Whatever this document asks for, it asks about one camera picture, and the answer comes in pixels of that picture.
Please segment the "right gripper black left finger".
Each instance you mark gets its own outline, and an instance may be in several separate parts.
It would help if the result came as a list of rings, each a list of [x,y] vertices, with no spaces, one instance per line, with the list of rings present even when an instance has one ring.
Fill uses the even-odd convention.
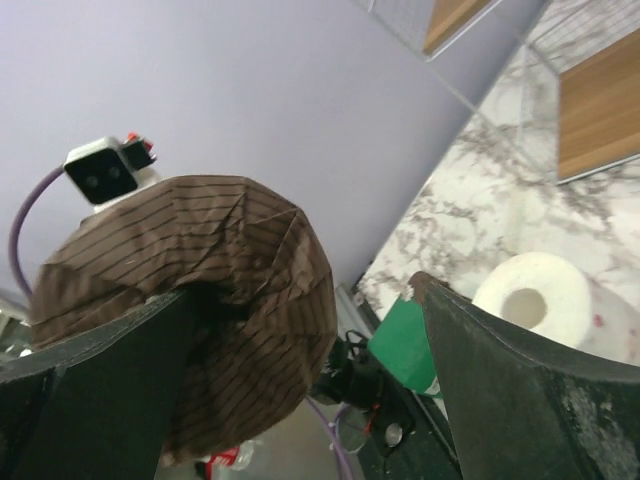
[[[2,478],[153,478],[194,326],[172,292],[3,366]]]

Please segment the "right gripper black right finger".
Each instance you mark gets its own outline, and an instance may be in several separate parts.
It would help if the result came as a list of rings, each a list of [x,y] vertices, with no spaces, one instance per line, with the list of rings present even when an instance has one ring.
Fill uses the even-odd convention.
[[[428,273],[410,284],[464,478],[638,478],[638,367],[512,325]]]

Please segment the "white paper roll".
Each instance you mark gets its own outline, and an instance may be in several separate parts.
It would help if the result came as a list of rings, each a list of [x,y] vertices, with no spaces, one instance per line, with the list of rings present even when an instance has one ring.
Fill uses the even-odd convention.
[[[501,263],[473,304],[567,347],[639,364],[639,311],[559,256],[529,252]]]

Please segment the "brown paper roll green base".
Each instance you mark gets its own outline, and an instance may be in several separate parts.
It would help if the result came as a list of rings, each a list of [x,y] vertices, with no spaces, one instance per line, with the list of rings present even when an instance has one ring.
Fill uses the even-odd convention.
[[[240,445],[289,416],[337,335],[332,270],[304,211],[241,176],[172,177],[84,220],[43,264],[34,345],[191,291],[193,335],[161,462]]]

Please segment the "white wire wooden shelf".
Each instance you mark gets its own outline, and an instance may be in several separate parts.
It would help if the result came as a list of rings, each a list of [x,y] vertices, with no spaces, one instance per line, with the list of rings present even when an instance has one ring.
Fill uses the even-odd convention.
[[[639,191],[635,1],[365,1],[363,10],[469,111],[426,182],[486,189],[510,176]],[[504,35],[492,82],[472,94],[446,62]]]

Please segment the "green wrapped brown paper roll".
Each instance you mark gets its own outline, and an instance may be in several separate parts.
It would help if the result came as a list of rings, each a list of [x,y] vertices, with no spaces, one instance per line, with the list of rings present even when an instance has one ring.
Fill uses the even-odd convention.
[[[441,397],[423,311],[415,301],[396,299],[369,340],[368,350],[406,389]]]

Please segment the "black metal base rail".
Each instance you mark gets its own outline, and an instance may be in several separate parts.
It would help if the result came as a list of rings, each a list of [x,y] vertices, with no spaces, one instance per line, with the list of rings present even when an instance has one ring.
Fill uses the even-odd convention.
[[[338,477],[353,479],[358,462],[366,479],[460,479],[459,460],[444,417],[433,401],[402,387],[368,350],[368,339],[348,330],[336,339],[307,398],[329,436]]]

